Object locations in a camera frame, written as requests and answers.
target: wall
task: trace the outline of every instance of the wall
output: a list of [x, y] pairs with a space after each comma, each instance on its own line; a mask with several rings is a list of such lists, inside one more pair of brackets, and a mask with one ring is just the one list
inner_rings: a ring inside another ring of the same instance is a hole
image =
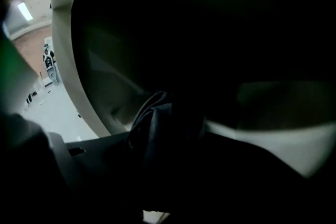
[[42, 78], [47, 77], [43, 65], [44, 39], [51, 36], [51, 25], [38, 28], [14, 39], [12, 43], [31, 68]]

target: dark fabric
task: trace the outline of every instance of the dark fabric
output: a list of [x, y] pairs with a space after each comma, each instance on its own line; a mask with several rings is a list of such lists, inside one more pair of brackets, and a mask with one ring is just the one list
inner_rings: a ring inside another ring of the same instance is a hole
[[140, 110], [127, 149], [131, 187], [144, 210], [209, 217], [238, 206], [289, 213], [305, 200], [307, 182], [288, 165], [263, 148], [204, 132], [197, 104], [166, 92]]
[[[51, 58], [55, 57], [55, 54], [53, 53], [52, 50], [50, 51], [50, 56], [51, 56]], [[45, 56], [43, 55], [43, 62], [45, 62], [46, 68], [48, 68], [48, 67], [50, 67], [52, 65], [51, 64], [51, 61], [52, 61], [51, 58], [49, 56], [47, 56], [47, 59], [45, 60]]]

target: white floor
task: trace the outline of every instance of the white floor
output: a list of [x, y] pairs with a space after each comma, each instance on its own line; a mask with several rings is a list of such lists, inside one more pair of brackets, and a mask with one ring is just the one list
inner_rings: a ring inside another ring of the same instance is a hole
[[22, 116], [38, 123], [46, 132], [60, 134], [66, 143], [98, 138], [78, 116], [63, 84], [50, 85], [39, 92], [29, 107], [26, 106]]

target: ceiling light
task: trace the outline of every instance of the ceiling light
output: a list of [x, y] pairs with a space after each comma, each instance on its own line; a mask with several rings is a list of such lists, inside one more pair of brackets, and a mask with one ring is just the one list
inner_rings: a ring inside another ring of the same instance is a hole
[[22, 13], [22, 15], [25, 17], [26, 20], [32, 20], [33, 17], [30, 14], [26, 3], [22, 2], [21, 4], [18, 4], [17, 7], [19, 8], [20, 12]]

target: ceiling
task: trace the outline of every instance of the ceiling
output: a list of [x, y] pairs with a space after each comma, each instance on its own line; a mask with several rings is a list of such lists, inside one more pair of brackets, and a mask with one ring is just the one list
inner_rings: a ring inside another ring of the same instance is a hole
[[[28, 22], [17, 8], [17, 5], [23, 1], [33, 17], [33, 20]], [[10, 7], [4, 25], [10, 39], [15, 39], [20, 35], [51, 23], [51, 0], [10, 0], [9, 2]]]

